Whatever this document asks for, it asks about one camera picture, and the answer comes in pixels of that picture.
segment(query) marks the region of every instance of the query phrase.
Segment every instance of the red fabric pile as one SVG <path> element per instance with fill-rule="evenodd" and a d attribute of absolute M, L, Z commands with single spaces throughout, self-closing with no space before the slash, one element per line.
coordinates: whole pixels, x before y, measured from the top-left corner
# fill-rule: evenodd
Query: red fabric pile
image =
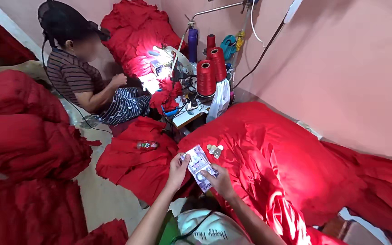
<path fill-rule="evenodd" d="M 11 181 L 69 180 L 91 153 L 58 98 L 20 71 L 0 72 L 0 172 Z"/>
<path fill-rule="evenodd" d="M 312 244 L 337 244 L 313 229 L 305 230 L 300 212 L 308 226 L 322 225 L 343 206 L 392 231 L 388 159 L 322 144 L 257 102 L 235 105 L 198 128 L 181 140 L 179 152 L 197 144 L 224 146 L 220 159 L 206 152 L 209 160 L 229 170 L 237 193 L 288 244 L 301 244 L 305 234 Z M 231 211 L 220 196 L 216 198 Z"/>
<path fill-rule="evenodd" d="M 182 95 L 182 87 L 179 82 L 173 86 L 170 77 L 161 81 L 159 86 L 161 91 L 157 91 L 152 95 L 149 101 L 149 107 L 157 109 L 158 113 L 163 115 L 163 108 L 165 112 L 170 112 L 179 106 L 175 99 Z"/>
<path fill-rule="evenodd" d="M 137 198 L 152 205 L 166 185 L 169 164 L 177 154 L 176 143 L 162 134 L 165 124 L 148 117 L 138 117 L 119 136 L 112 138 L 96 164 L 96 173 L 116 185 L 132 191 Z M 137 149 L 139 141 L 155 141 L 155 150 Z M 176 198 L 187 196 L 191 189 L 182 188 Z"/>
<path fill-rule="evenodd" d="M 348 205 L 354 215 L 392 232 L 392 160 L 361 154 L 329 142 L 321 142 L 367 183 L 360 198 Z"/>
<path fill-rule="evenodd" d="M 0 244 L 74 244 L 87 235 L 76 182 L 0 181 Z"/>
<path fill-rule="evenodd" d="M 181 38 L 173 32 L 166 12 L 143 0 L 122 0 L 114 4 L 112 12 L 102 20 L 101 27 L 111 32 L 111 39 L 104 45 L 123 71 L 133 77 L 152 72 L 150 62 L 155 57 L 148 52 L 154 46 L 178 49 L 181 42 Z"/>
<path fill-rule="evenodd" d="M 85 238 L 79 240 L 76 245 L 121 245 L 128 240 L 125 221 L 113 220 L 102 224 Z"/>
<path fill-rule="evenodd" d="M 0 59 L 4 65 L 15 65 L 29 60 L 37 60 L 34 53 L 18 42 L 0 25 Z"/>

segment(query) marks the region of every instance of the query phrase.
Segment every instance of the small bottle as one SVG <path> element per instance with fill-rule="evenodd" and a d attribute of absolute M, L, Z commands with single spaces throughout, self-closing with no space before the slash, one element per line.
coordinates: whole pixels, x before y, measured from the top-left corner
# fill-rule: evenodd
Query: small bottle
<path fill-rule="evenodd" d="M 137 149 L 142 150 L 153 150 L 158 147 L 158 143 L 155 141 L 139 141 L 137 142 Z"/>

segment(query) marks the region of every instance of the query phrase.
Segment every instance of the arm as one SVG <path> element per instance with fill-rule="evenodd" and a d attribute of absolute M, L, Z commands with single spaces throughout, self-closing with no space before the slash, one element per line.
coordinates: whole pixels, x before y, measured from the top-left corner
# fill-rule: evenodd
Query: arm
<path fill-rule="evenodd" d="M 187 166 L 190 162 L 190 155 L 187 154 L 185 160 L 181 163 L 180 157 L 184 153 L 178 153 L 170 162 L 169 178 L 166 186 L 149 208 L 142 221 L 135 228 L 133 234 L 129 237 L 126 245 L 153 245 L 157 234 L 160 231 L 161 224 L 169 209 L 170 202 L 175 193 L 181 187 L 182 181 L 186 175 Z"/>
<path fill-rule="evenodd" d="M 110 83 L 101 92 L 93 95 L 93 92 L 75 93 L 75 97 L 81 107 L 88 113 L 94 113 L 106 103 L 111 102 L 119 86 L 126 85 L 126 76 L 119 74 L 113 77 Z"/>
<path fill-rule="evenodd" d="M 252 242 L 255 245 L 286 245 L 273 229 L 264 223 L 237 195 L 232 188 L 228 170 L 216 164 L 211 166 L 219 172 L 217 178 L 204 170 L 202 170 L 202 175 L 210 181 L 214 189 L 231 205 Z"/>

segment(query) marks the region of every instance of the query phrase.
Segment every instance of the paper money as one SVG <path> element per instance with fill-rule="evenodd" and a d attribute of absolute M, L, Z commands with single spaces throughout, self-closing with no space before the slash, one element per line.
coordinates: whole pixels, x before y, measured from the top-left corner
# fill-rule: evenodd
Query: paper money
<path fill-rule="evenodd" d="M 190 163 L 187 168 L 192 173 L 192 175 L 195 178 L 199 187 L 205 193 L 207 190 L 209 190 L 212 187 L 212 185 L 202 175 L 202 173 L 200 171 L 205 170 L 208 173 L 210 173 L 210 175 L 213 175 L 214 177 L 217 177 L 217 175 L 219 173 L 211 167 L 211 164 L 208 161 L 208 158 L 206 157 L 204 151 L 202 150 L 202 148 L 199 145 L 197 145 L 197 146 L 193 147 L 191 150 L 187 151 L 186 154 L 190 155 Z"/>

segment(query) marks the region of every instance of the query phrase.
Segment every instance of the hat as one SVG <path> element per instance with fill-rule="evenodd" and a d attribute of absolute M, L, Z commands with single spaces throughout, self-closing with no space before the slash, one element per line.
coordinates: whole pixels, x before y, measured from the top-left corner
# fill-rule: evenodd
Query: hat
<path fill-rule="evenodd" d="M 50 40 L 52 47 L 56 47 L 54 38 L 77 40 L 97 33 L 102 41 L 110 39 L 107 29 L 100 30 L 95 22 L 86 20 L 77 10 L 65 3 L 47 0 L 40 5 L 38 16 L 43 34 Z"/>

